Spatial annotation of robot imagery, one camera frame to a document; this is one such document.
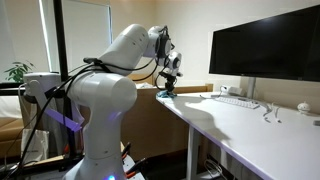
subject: white desk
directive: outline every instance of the white desk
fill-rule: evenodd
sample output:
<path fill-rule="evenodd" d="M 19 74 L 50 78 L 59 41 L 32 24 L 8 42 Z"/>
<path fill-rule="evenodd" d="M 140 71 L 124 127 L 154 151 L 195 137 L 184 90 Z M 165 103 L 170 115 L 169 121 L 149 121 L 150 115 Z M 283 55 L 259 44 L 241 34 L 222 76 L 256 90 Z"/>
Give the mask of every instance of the white desk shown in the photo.
<path fill-rule="evenodd" d="M 320 179 L 318 115 L 280 108 L 278 118 L 265 108 L 255 110 L 221 103 L 211 93 L 179 94 L 158 101 L 190 125 L 187 179 L 194 179 L 199 133 L 220 146 L 263 179 Z"/>

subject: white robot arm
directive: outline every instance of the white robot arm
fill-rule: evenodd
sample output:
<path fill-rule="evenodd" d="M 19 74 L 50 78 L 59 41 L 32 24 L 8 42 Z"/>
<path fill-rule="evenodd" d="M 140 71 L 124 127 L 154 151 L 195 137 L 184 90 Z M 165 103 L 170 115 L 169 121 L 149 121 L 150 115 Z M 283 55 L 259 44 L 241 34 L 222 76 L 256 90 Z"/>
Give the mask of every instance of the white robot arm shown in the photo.
<path fill-rule="evenodd" d="M 125 76 L 142 56 L 151 57 L 157 65 L 170 69 L 164 75 L 174 79 L 170 80 L 172 85 L 168 89 L 172 91 L 176 76 L 181 75 L 181 54 L 170 54 L 172 47 L 166 27 L 153 27 L 147 32 L 140 25 L 131 25 L 100 58 L 93 60 L 107 73 L 101 69 L 89 71 L 69 84 L 69 98 L 89 107 L 91 116 L 83 132 L 85 157 L 64 179 L 127 179 L 119 146 L 120 127 L 124 113 L 135 103 L 137 90 Z"/>

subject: black monitor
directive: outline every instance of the black monitor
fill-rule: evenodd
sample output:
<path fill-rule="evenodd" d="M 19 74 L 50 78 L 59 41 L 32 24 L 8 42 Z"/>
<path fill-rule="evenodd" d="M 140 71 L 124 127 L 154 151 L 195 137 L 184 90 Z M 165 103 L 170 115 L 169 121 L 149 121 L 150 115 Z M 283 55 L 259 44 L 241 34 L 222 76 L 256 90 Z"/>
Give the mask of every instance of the black monitor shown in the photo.
<path fill-rule="evenodd" d="M 320 82 L 320 5 L 215 31 L 209 73 Z"/>

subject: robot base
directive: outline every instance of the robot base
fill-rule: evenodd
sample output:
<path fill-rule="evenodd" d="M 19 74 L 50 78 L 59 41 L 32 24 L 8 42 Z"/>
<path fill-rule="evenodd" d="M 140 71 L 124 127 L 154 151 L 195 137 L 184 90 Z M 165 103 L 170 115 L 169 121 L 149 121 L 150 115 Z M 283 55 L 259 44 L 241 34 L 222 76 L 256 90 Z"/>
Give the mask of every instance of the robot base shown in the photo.
<path fill-rule="evenodd" d="M 85 156 L 63 177 L 63 180 L 87 179 L 125 180 L 126 177 L 120 155 L 113 155 L 99 160 L 89 159 Z"/>

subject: white keyboard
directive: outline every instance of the white keyboard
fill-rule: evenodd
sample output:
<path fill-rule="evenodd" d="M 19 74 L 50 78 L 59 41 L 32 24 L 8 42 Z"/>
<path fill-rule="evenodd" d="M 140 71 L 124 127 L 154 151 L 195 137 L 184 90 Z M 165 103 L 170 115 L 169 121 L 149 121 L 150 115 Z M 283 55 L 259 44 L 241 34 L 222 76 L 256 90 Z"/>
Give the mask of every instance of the white keyboard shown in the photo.
<path fill-rule="evenodd" d="M 213 99 L 219 102 L 233 104 L 236 106 L 241 106 L 241 107 L 250 108 L 250 109 L 256 109 L 260 106 L 258 103 L 244 99 L 244 98 L 242 99 L 242 98 L 217 97 Z"/>

